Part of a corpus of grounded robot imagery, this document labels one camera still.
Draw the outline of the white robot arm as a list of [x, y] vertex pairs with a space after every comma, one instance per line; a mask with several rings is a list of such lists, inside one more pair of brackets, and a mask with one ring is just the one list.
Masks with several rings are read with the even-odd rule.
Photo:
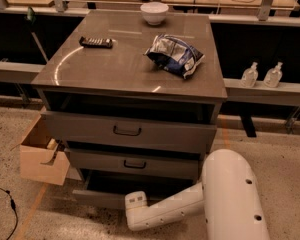
[[205, 214], [208, 240], [270, 240], [257, 189], [247, 160], [229, 149], [206, 158], [201, 181], [153, 205], [137, 191], [125, 196], [127, 225], [146, 230]]

